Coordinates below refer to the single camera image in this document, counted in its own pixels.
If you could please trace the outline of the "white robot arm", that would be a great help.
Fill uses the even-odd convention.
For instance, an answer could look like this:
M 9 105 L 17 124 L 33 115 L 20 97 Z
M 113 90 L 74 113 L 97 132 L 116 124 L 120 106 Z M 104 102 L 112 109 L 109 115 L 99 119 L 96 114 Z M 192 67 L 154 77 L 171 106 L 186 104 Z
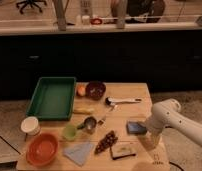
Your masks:
M 202 147 L 202 124 L 184 117 L 180 111 L 181 105 L 175 99 L 157 102 L 152 105 L 145 126 L 151 134 L 159 135 L 169 125 Z

